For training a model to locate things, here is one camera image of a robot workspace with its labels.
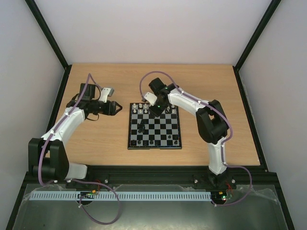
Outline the black white chess board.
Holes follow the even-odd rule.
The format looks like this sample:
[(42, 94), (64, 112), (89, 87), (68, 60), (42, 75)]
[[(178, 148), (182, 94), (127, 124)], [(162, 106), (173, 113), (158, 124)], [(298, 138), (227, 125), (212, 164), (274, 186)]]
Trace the black white chess board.
[(128, 149), (181, 149), (179, 110), (172, 105), (159, 117), (149, 111), (147, 103), (131, 103)]

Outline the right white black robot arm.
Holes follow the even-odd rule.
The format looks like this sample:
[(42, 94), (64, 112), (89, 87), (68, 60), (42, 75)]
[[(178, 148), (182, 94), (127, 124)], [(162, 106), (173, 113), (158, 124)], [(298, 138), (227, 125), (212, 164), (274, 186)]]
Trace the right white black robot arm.
[(221, 187), (226, 182), (223, 153), (229, 125), (221, 104), (217, 100), (201, 100), (175, 84), (165, 85), (159, 78), (149, 83), (152, 92), (144, 99), (149, 103), (150, 113), (159, 117), (167, 108), (174, 105), (196, 117), (198, 133), (208, 143), (209, 182), (213, 187)]

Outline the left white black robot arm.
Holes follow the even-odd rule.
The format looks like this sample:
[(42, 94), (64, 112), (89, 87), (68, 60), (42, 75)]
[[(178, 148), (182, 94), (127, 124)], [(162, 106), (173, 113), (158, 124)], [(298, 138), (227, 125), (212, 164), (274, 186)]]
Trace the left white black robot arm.
[(108, 99), (113, 93), (113, 88), (82, 83), (80, 92), (67, 103), (57, 123), (42, 137), (29, 141), (29, 172), (38, 177), (41, 185), (46, 185), (44, 179), (52, 183), (86, 177), (87, 166), (69, 162), (65, 146), (77, 127), (89, 115), (113, 116), (122, 110), (121, 105)]

